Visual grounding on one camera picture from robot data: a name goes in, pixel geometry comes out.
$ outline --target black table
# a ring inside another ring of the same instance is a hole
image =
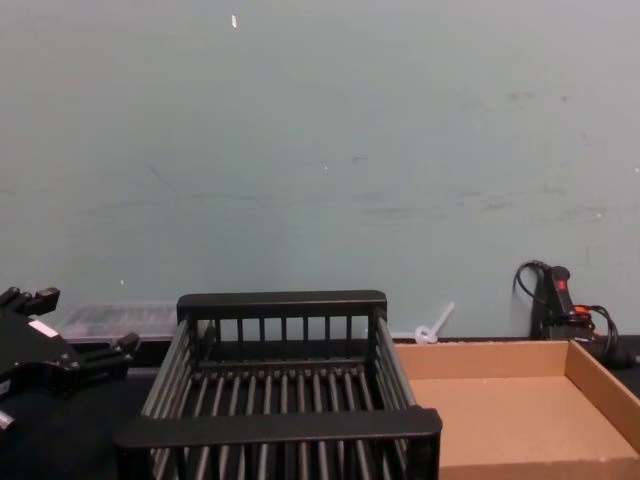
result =
[[[640,336],[626,337],[640,354]],[[640,366],[613,372],[640,398]],[[0,404],[18,419],[0,432],[1,480],[114,480],[112,432],[142,409],[152,373],[133,373],[72,398],[27,393]]]

